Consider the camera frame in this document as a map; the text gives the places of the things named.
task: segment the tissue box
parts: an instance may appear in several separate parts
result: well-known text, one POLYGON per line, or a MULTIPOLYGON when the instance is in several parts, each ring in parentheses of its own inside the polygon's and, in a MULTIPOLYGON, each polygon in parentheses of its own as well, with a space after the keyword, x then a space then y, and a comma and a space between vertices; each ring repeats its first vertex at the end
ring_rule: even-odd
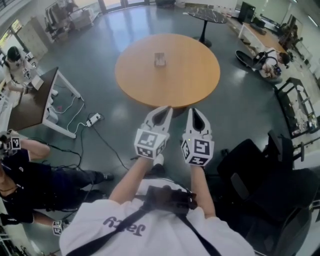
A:
POLYGON ((39 90, 44 81, 40 78, 40 76, 36 75, 34 79, 32 79, 31 83, 36 90, 39 90))

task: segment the round wooden table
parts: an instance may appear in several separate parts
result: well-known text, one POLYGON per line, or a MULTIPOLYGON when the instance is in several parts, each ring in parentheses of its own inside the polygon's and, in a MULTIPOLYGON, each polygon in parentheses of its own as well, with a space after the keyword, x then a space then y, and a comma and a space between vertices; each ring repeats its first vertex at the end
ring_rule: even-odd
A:
POLYGON ((138 102, 184 108, 216 88, 220 66, 204 44, 180 34, 156 34, 131 44, 118 58, 115 77, 121 89, 138 102), (155 66, 164 53, 165 66, 155 66))

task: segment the black hair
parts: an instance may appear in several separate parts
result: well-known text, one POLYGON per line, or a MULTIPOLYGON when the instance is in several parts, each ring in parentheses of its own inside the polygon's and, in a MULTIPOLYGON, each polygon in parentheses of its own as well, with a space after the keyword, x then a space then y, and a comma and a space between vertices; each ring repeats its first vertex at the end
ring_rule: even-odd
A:
POLYGON ((282 62, 284 65, 288 65, 290 63, 290 56, 286 53, 280 52, 280 57, 282 58, 282 62))
POLYGON ((20 52, 16 46, 12 46, 9 48, 7 57, 10 61, 17 62, 21 59, 20 52))

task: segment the printed name on shirt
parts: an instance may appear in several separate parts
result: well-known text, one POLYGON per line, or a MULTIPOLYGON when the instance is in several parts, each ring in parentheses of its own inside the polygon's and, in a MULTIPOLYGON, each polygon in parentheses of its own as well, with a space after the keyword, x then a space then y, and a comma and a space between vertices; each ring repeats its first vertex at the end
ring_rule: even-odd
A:
MULTIPOLYGON (((112 216, 112 217, 107 218, 103 222, 103 225, 108 225, 109 228, 113 227, 116 229, 121 222, 122 222, 122 220, 117 219, 116 217, 112 216)), ((133 233, 133 235, 135 235, 135 236, 142 237, 141 232, 146 230, 146 226, 143 224, 140 224, 140 225, 132 224, 131 226, 128 226, 125 230, 133 233)))

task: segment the black sneaker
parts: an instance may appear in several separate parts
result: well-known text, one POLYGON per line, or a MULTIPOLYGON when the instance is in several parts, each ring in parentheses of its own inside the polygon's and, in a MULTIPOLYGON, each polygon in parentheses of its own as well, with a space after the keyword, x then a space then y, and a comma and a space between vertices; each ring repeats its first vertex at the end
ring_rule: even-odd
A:
POLYGON ((103 178, 105 181, 113 181, 115 177, 111 173, 104 173, 103 178))

